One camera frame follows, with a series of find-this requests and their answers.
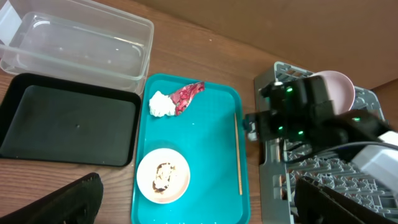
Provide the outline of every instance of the brown wall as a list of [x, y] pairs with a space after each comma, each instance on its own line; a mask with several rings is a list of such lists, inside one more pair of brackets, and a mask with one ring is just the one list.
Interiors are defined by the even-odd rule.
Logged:
[[135, 0], [304, 68], [374, 88], [398, 78], [396, 0]]

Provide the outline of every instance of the dish rack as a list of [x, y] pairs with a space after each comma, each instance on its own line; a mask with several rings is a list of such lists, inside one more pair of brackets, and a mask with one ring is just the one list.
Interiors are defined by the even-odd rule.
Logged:
[[[312, 74], [313, 72], [283, 62], [277, 62], [274, 65], [275, 78], [281, 82], [305, 78]], [[256, 79], [257, 87], [259, 87], [258, 77]], [[355, 87], [355, 94], [353, 109], [371, 110], [384, 119], [380, 103], [372, 91]], [[287, 142], [286, 147], [293, 145]], [[284, 156], [292, 160], [310, 150], [309, 146], [302, 146], [292, 152], [285, 152]], [[398, 222], [398, 201], [393, 193], [374, 177], [362, 173], [354, 164], [345, 163], [330, 152], [303, 162], [286, 165], [274, 162], [277, 160], [277, 152], [279, 152], [278, 140], [264, 143], [264, 158], [260, 164], [263, 223], [294, 223], [291, 214], [297, 214], [297, 208], [292, 193], [295, 190], [296, 181], [301, 176], [311, 177], [360, 205]]]

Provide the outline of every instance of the brown surface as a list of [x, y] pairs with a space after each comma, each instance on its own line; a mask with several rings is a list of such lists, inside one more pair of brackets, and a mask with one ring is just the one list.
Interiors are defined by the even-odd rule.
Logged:
[[[169, 73], [222, 83], [241, 95], [244, 112], [254, 111], [253, 78], [271, 68], [277, 57], [216, 35], [130, 0], [101, 3], [146, 17], [155, 24], [149, 74]], [[0, 100], [12, 76], [0, 72]], [[258, 145], [247, 143], [251, 222], [261, 222]], [[97, 172], [104, 198], [96, 223], [130, 223], [134, 162], [124, 168], [55, 162], [0, 160], [0, 216], [13, 212], [54, 190]]]
[[385, 119], [398, 130], [398, 80], [379, 86], [373, 91], [379, 98]]
[[395, 0], [136, 0], [371, 89], [398, 78]]

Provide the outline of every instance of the clear plastic bin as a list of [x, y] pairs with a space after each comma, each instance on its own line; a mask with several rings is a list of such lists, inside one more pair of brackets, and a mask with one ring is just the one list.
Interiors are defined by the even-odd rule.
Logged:
[[151, 21], [87, 0], [0, 0], [0, 67], [142, 93]]

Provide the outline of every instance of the wooden chopstick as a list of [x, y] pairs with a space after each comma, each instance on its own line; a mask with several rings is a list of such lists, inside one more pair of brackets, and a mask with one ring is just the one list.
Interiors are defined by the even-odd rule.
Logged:
[[235, 117], [236, 158], [238, 160], [239, 195], [242, 195], [243, 190], [242, 190], [241, 158], [239, 153], [239, 134], [238, 134], [238, 122], [236, 121], [236, 113], [234, 114], [234, 117]]

